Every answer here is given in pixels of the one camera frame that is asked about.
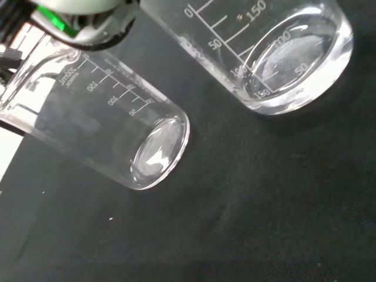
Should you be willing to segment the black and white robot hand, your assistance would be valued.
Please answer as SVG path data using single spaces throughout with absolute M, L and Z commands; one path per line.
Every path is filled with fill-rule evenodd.
M 28 23 L 70 47 L 102 51 L 125 39 L 139 10 L 140 1 L 1 1 L 1 45 Z

